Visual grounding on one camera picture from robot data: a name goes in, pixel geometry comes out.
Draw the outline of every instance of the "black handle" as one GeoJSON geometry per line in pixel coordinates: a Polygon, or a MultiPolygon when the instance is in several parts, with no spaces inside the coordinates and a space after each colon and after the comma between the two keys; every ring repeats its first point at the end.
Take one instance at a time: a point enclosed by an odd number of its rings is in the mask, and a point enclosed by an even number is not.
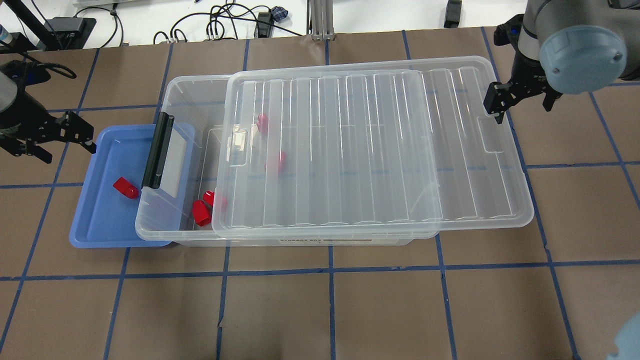
{"type": "Polygon", "coordinates": [[[166,152],[169,148],[169,139],[173,129],[173,119],[173,115],[165,112],[160,111],[160,114],[158,114],[154,139],[151,141],[151,150],[149,150],[147,167],[145,168],[145,176],[142,179],[142,187],[148,186],[152,189],[160,187],[166,152]]]}

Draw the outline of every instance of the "table surface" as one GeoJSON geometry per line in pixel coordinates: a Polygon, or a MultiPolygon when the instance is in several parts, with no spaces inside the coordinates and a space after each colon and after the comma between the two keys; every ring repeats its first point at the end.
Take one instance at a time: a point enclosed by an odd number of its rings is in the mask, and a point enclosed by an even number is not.
{"type": "MultiPolygon", "coordinates": [[[[30,87],[96,134],[149,124],[169,80],[325,63],[480,55],[493,28],[39,53],[75,80],[30,87]]],[[[0,57],[6,62],[13,55],[0,57]]],[[[511,110],[535,219],[403,247],[76,249],[90,155],[0,152],[0,359],[603,360],[640,311],[640,83],[511,110]]]]}

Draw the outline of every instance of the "clear plastic bin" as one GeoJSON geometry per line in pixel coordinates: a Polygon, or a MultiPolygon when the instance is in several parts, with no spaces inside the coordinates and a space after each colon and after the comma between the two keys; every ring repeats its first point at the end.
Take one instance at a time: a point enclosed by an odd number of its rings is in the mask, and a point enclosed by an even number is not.
{"type": "Polygon", "coordinates": [[[175,117],[172,155],[160,187],[142,190],[136,230],[209,246],[403,245],[440,230],[528,224],[533,208],[510,128],[482,105],[494,80],[477,56],[174,79],[163,105],[175,117]],[[260,113],[269,117],[264,134],[260,113]],[[240,166],[245,155],[256,158],[240,166]],[[184,182],[182,197],[175,189],[184,182]],[[227,198],[224,211],[222,201],[214,207],[218,233],[191,216],[192,202],[216,188],[227,198]],[[169,228],[175,217],[180,226],[169,228]]]}

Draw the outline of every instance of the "grid line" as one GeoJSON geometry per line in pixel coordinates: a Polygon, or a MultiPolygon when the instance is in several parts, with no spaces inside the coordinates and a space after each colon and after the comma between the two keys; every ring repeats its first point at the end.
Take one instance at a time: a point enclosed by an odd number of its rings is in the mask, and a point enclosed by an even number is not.
{"type": "MultiPolygon", "coordinates": [[[[555,267],[580,267],[580,266],[619,266],[619,265],[640,265],[640,259],[618,259],[618,260],[583,260],[583,261],[557,261],[552,263],[555,267]]],[[[512,269],[512,268],[543,268],[549,263],[491,263],[491,264],[462,264],[444,265],[447,271],[457,270],[490,270],[490,269],[512,269]]],[[[168,272],[149,274],[125,274],[125,279],[166,279],[175,277],[242,277],[242,276],[278,276],[278,275],[304,275],[304,274],[340,274],[340,273],[366,273],[366,272],[411,272],[411,271],[440,271],[440,265],[417,265],[417,266],[366,266],[366,267],[346,267],[346,268],[299,268],[283,270],[235,270],[235,271],[212,271],[212,272],[168,272]]],[[[72,280],[104,280],[119,279],[120,274],[84,274],[84,275],[31,275],[26,276],[24,281],[72,281],[72,280]]],[[[0,281],[20,281],[21,276],[2,276],[0,281]]]]}
{"type": "Polygon", "coordinates": [[[331,360],[335,360],[335,286],[333,271],[333,246],[328,247],[329,255],[329,340],[331,345],[331,360]]]}
{"type": "MultiPolygon", "coordinates": [[[[244,59],[242,70],[246,71],[246,64],[249,60],[249,39],[244,43],[244,59]]],[[[227,281],[229,276],[229,257],[231,256],[231,247],[225,248],[225,263],[222,271],[222,286],[220,288],[220,312],[218,313],[218,331],[216,332],[216,360],[221,359],[222,351],[222,320],[225,317],[225,303],[227,301],[227,281]]]]}
{"type": "MultiPolygon", "coordinates": [[[[330,65],[329,57],[329,40],[324,41],[324,64],[330,65]]],[[[329,343],[331,360],[335,360],[335,286],[334,286],[334,271],[333,271],[333,246],[327,247],[327,263],[329,265],[329,343]]]]}
{"type": "Polygon", "coordinates": [[[609,138],[609,142],[611,143],[611,147],[613,148],[613,152],[616,153],[616,157],[618,158],[618,164],[622,167],[622,172],[625,174],[625,179],[629,185],[631,190],[631,194],[634,196],[634,200],[636,201],[636,206],[640,209],[640,199],[638,199],[638,193],[636,192],[636,187],[634,186],[634,182],[631,180],[631,176],[629,176],[629,171],[627,170],[627,166],[625,162],[622,160],[622,155],[618,150],[618,146],[616,145],[616,141],[609,130],[609,126],[607,125],[607,121],[604,119],[602,115],[602,111],[600,111],[600,107],[598,106],[598,102],[596,101],[595,96],[593,96],[593,92],[589,93],[589,97],[591,98],[591,102],[593,103],[593,107],[598,113],[598,117],[600,118],[600,122],[602,123],[602,127],[604,127],[604,131],[607,133],[607,137],[609,138]]]}
{"type": "MultiPolygon", "coordinates": [[[[407,41],[407,38],[406,38],[405,30],[402,30],[402,39],[404,43],[404,52],[406,54],[406,59],[411,60],[411,51],[409,48],[409,41],[407,41]]],[[[449,303],[449,290],[447,288],[447,276],[446,276],[447,268],[445,266],[444,256],[442,254],[442,246],[440,244],[440,234],[436,234],[435,241],[436,241],[436,250],[438,252],[438,266],[431,266],[430,268],[432,268],[433,270],[440,271],[440,283],[442,285],[442,300],[444,303],[445,318],[447,320],[447,333],[449,334],[449,347],[451,348],[451,359],[458,360],[458,351],[456,349],[456,337],[453,331],[453,320],[451,317],[451,305],[449,303]]]]}
{"type": "Polygon", "coordinates": [[[444,301],[444,311],[447,318],[447,331],[449,332],[449,345],[451,346],[451,359],[458,360],[458,350],[456,349],[456,337],[453,331],[453,319],[451,317],[451,304],[449,303],[449,289],[447,288],[447,268],[444,264],[442,254],[442,244],[440,234],[436,235],[436,249],[438,251],[438,267],[440,270],[440,282],[442,283],[442,299],[444,301]]]}
{"type": "Polygon", "coordinates": [[[222,351],[222,320],[225,317],[225,303],[227,301],[227,281],[229,272],[229,257],[231,248],[225,248],[225,264],[222,271],[222,285],[220,286],[220,311],[218,313],[218,331],[216,333],[216,359],[220,360],[220,352],[222,351]]]}
{"type": "Polygon", "coordinates": [[[109,322],[109,331],[107,332],[107,341],[104,345],[104,356],[102,360],[109,359],[109,350],[111,350],[111,339],[113,338],[113,327],[116,324],[116,316],[118,314],[118,305],[120,305],[120,296],[122,294],[122,285],[124,283],[124,275],[127,273],[127,263],[129,262],[130,247],[124,252],[124,259],[122,260],[122,269],[120,270],[120,276],[118,277],[118,288],[116,290],[116,298],[113,302],[113,310],[111,312],[111,321],[109,322]]]}
{"type": "MultiPolygon", "coordinates": [[[[487,53],[489,54],[489,60],[491,61],[491,65],[493,67],[493,71],[495,73],[495,77],[497,81],[500,81],[500,74],[498,73],[498,69],[495,65],[495,59],[493,58],[493,52],[491,50],[491,46],[489,45],[489,40],[486,36],[486,31],[484,27],[480,28],[482,31],[482,36],[484,39],[484,45],[486,46],[487,53]]],[[[566,331],[567,338],[569,340],[569,347],[571,348],[573,357],[575,360],[580,360],[580,355],[578,354],[577,347],[575,345],[575,340],[573,339],[573,331],[571,329],[571,324],[569,323],[569,317],[566,313],[566,308],[564,306],[564,298],[562,295],[562,291],[560,289],[560,283],[558,282],[556,275],[556,268],[554,266],[553,257],[551,256],[551,251],[547,248],[547,235],[545,234],[545,228],[542,224],[542,217],[540,216],[540,209],[538,209],[538,203],[536,202],[536,196],[533,192],[533,187],[531,185],[531,179],[529,178],[529,171],[527,170],[527,165],[524,160],[524,155],[522,154],[522,148],[520,146],[520,141],[518,140],[518,134],[516,133],[515,126],[513,125],[513,119],[511,118],[511,113],[509,111],[506,112],[507,120],[509,123],[509,127],[511,128],[511,133],[513,134],[513,141],[516,145],[516,150],[518,152],[518,157],[520,159],[520,164],[522,166],[522,172],[525,175],[527,180],[527,187],[529,188],[529,193],[531,194],[531,202],[533,203],[534,214],[536,217],[536,221],[538,222],[538,230],[540,231],[540,237],[542,238],[542,244],[545,249],[545,253],[547,255],[547,265],[549,267],[551,278],[554,283],[554,288],[556,291],[556,297],[558,299],[558,305],[560,307],[560,313],[564,322],[564,329],[566,331]]]]}
{"type": "Polygon", "coordinates": [[[158,121],[158,115],[160,114],[160,109],[162,108],[162,100],[164,95],[164,88],[166,86],[166,77],[169,74],[169,67],[171,66],[171,57],[173,55],[173,43],[169,44],[169,51],[166,57],[166,64],[164,65],[164,74],[162,78],[162,85],[160,85],[160,94],[158,95],[158,102],[156,103],[156,112],[154,113],[154,121],[155,124],[158,121]]]}
{"type": "MultiPolygon", "coordinates": [[[[89,69],[89,74],[86,78],[86,83],[84,84],[83,92],[80,95],[80,100],[78,102],[78,108],[82,107],[84,103],[84,97],[86,96],[87,89],[89,89],[89,82],[93,76],[93,71],[95,70],[95,65],[98,62],[98,55],[100,54],[100,49],[95,50],[95,54],[93,56],[93,62],[91,64],[91,68],[89,69]]],[[[49,190],[49,196],[47,196],[47,201],[45,203],[44,209],[42,210],[42,215],[40,216],[40,222],[38,223],[38,229],[36,230],[36,234],[33,237],[33,242],[31,243],[31,248],[29,249],[29,254],[27,255],[27,260],[24,264],[24,268],[22,269],[22,275],[20,276],[20,283],[18,283],[18,288],[15,291],[15,296],[13,297],[13,302],[11,304],[11,309],[9,310],[9,315],[7,316],[6,322],[4,323],[4,329],[2,333],[2,338],[0,338],[0,354],[2,353],[2,349],[4,348],[4,343],[6,341],[6,337],[9,333],[9,328],[11,326],[11,321],[13,320],[13,314],[15,314],[15,309],[18,306],[18,301],[20,300],[20,294],[22,293],[22,287],[24,286],[25,278],[27,277],[27,273],[29,271],[29,266],[31,265],[31,260],[33,259],[33,254],[36,249],[36,245],[38,245],[38,239],[40,238],[40,233],[42,232],[42,226],[44,225],[44,220],[47,217],[47,210],[51,205],[51,199],[53,198],[53,193],[56,189],[56,183],[58,182],[58,177],[60,176],[60,171],[62,170],[62,164],[65,161],[65,156],[67,155],[67,149],[69,148],[69,143],[65,143],[65,148],[62,150],[62,155],[60,156],[60,160],[58,162],[58,167],[56,169],[56,175],[53,178],[53,183],[51,185],[51,189],[49,190]]]]}
{"type": "MultiPolygon", "coordinates": [[[[166,57],[166,63],[164,65],[164,72],[163,72],[162,83],[160,85],[158,101],[156,104],[156,112],[154,114],[154,120],[153,120],[154,124],[157,121],[158,113],[160,112],[160,107],[162,106],[164,91],[166,90],[166,78],[167,78],[167,75],[169,74],[169,67],[171,66],[172,54],[173,54],[173,44],[170,44],[169,51],[166,57]]],[[[107,360],[109,358],[109,351],[111,350],[111,339],[113,337],[113,329],[115,328],[116,315],[118,313],[118,307],[120,305],[120,295],[122,294],[122,285],[124,283],[125,276],[127,273],[127,264],[129,262],[130,252],[131,252],[131,248],[127,247],[127,249],[125,250],[124,258],[122,260],[122,269],[120,271],[120,277],[118,278],[118,289],[116,290],[116,297],[115,297],[115,300],[113,301],[113,311],[111,312],[111,321],[109,323],[109,331],[107,332],[107,340],[104,345],[104,356],[102,358],[103,360],[107,360]]]]}
{"type": "Polygon", "coordinates": [[[74,109],[53,109],[47,110],[49,113],[63,113],[65,111],[102,111],[102,110],[126,110],[126,109],[143,109],[143,108],[155,108],[157,104],[142,104],[142,105],[123,105],[123,106],[97,106],[93,108],[74,108],[74,109]]]}
{"type": "MultiPolygon", "coordinates": [[[[624,161],[626,166],[640,165],[640,161],[624,161]]],[[[617,162],[605,162],[605,163],[575,163],[575,164],[539,164],[539,165],[526,165],[527,169],[537,168],[578,168],[578,167],[613,167],[620,166],[617,162]]],[[[0,189],[25,189],[25,188],[50,188],[55,186],[57,188],[70,187],[70,186],[82,186],[83,183],[56,183],[56,184],[9,184],[0,185],[0,189]]]]}

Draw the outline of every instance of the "storage box lid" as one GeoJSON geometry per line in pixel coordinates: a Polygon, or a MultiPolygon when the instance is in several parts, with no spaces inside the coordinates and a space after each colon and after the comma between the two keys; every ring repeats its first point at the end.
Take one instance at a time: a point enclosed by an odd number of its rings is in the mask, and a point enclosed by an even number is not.
{"type": "Polygon", "coordinates": [[[517,227],[533,207],[481,57],[240,72],[213,229],[226,238],[517,227]]]}

